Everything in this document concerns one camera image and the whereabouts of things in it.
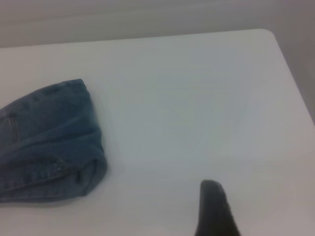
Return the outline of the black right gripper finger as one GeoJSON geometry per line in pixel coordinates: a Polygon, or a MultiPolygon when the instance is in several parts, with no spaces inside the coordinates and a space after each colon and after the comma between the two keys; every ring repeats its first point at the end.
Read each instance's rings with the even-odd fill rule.
{"type": "Polygon", "coordinates": [[[200,185],[196,236],[240,236],[222,185],[203,180],[200,185]]]}

